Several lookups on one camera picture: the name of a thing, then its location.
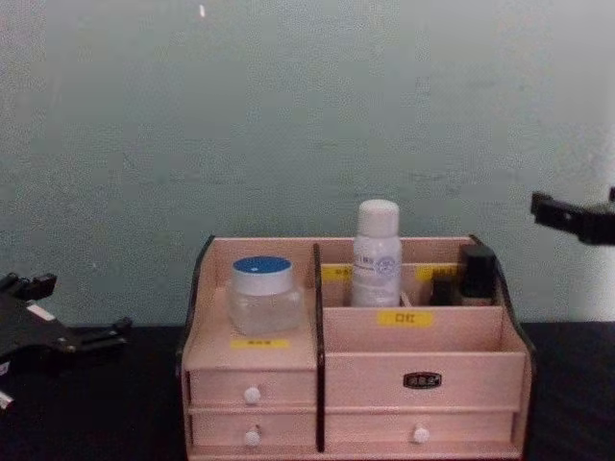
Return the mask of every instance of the black edge trim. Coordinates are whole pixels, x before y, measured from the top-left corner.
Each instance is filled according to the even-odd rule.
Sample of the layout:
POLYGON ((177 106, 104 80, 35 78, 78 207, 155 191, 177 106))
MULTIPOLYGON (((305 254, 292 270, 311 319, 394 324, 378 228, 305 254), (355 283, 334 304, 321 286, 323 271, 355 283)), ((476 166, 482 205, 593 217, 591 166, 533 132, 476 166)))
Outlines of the black edge trim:
POLYGON ((320 246, 314 244, 316 287, 316 448, 325 451, 325 338, 323 333, 323 281, 320 267, 320 246))
MULTIPOLYGON (((475 235, 469 235, 472 240, 474 240, 478 245, 484 245, 484 243, 475 235)), ((500 279, 500 283, 502 284, 502 294, 504 295, 504 304, 506 307, 506 313, 508 314, 508 318, 510 319, 510 323, 517 331, 517 334, 521 338, 521 340, 525 343, 526 347, 529 351, 529 363, 531 365, 531 387, 529 392, 529 408, 528 408, 528 423, 526 424, 526 437, 524 441, 522 459, 528 459, 529 456, 529 446, 530 439, 533 437, 533 420, 534 420, 534 407, 536 403, 536 392, 537 392, 537 378, 538 378, 538 366, 536 360, 536 348, 534 347, 531 339, 529 339, 528 334, 523 330, 521 324, 517 320, 517 317, 514 312, 514 308, 512 306, 512 300, 510 299, 510 292, 508 291, 508 284, 506 283, 506 278, 504 277, 504 270, 502 269, 502 264, 500 260, 496 256, 496 267, 498 270, 498 279, 500 279)))
POLYGON ((196 297, 199 292, 199 277, 201 277, 201 264, 203 263, 203 258, 205 254, 208 252, 209 245, 213 242, 215 238, 214 235, 210 235, 208 240, 203 245, 201 252, 196 258, 196 263, 194 264, 194 270, 192 271, 192 288, 190 289, 190 301, 188 304, 188 311, 185 315, 185 324, 184 330, 182 331, 182 336, 180 337, 180 342, 177 345, 177 349, 175 350, 175 376, 177 378, 181 378, 182 374, 182 358, 184 355, 184 347, 185 343, 188 340, 188 336, 190 331, 192 330, 192 323, 194 322, 194 311, 196 310, 196 297))

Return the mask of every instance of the pink wooden organizer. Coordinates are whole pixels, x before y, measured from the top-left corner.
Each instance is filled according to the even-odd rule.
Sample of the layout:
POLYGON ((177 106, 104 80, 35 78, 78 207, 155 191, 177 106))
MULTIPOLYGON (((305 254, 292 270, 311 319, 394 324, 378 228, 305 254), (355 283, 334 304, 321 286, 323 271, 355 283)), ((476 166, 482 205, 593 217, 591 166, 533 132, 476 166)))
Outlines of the pink wooden organizer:
POLYGON ((492 306, 430 307, 431 273, 462 271, 460 238, 403 238, 403 306, 348 307, 352 238, 213 238, 197 261, 179 374, 187 458, 522 459, 534 375, 500 275, 492 306), (292 331, 247 338, 226 312, 233 262, 281 255, 305 288, 292 331), (431 372, 441 384, 405 387, 431 372), (244 393, 260 396, 248 404, 244 393), (244 443, 257 428, 257 447, 244 443), (429 440, 416 443, 417 429, 429 440))

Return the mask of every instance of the yellow sticker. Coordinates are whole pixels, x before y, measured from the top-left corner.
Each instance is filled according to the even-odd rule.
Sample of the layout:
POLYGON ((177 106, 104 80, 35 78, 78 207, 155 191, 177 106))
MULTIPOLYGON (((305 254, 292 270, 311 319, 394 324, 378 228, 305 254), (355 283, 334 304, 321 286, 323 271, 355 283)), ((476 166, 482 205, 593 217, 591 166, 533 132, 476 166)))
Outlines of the yellow sticker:
POLYGON ((323 264, 320 272, 323 281, 350 281, 353 279, 352 264, 323 264))
POLYGON ((383 310, 378 313, 382 327, 428 328, 433 324, 433 313, 422 310, 383 310))
POLYGON ((435 264, 419 266, 416 269, 416 279, 419 281, 430 281, 433 276, 456 276, 457 264, 435 264))
POLYGON ((287 339, 234 339, 232 349, 286 349, 290 347, 287 339))

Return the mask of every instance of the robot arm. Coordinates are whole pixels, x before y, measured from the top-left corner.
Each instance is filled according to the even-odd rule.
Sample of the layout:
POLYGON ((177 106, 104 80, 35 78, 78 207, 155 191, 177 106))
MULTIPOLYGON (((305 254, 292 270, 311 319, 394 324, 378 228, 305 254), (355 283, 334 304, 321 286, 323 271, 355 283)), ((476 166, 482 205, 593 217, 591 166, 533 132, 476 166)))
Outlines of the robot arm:
MULTIPOLYGON (((51 296, 56 276, 32 280, 8 274, 0 279, 0 383, 16 373, 46 372, 50 375, 74 366, 108 360, 127 340, 132 320, 124 318, 110 328, 76 334, 36 304, 51 296)), ((0 408, 12 398, 0 392, 0 408)))
POLYGON ((554 200, 551 195, 534 192, 531 214, 536 224, 566 231, 588 245, 615 245, 615 187, 608 202, 577 206, 554 200))

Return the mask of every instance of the white drawer knob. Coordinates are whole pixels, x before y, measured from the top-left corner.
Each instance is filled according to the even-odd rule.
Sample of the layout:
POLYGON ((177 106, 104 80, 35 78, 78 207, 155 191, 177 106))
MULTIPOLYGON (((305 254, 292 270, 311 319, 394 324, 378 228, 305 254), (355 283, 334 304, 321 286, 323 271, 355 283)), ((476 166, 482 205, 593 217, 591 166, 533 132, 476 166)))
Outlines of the white drawer knob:
POLYGON ((246 447, 258 447, 260 445, 260 431, 254 427, 243 436, 243 443, 246 447))
POLYGON ((425 444, 430 439, 430 432, 424 427, 417 425, 412 434, 412 440, 415 444, 425 444))
POLYGON ((257 386, 252 386, 246 389, 246 392, 243 393, 243 399, 246 400, 246 403, 249 405, 256 405, 260 400, 260 390, 257 386))

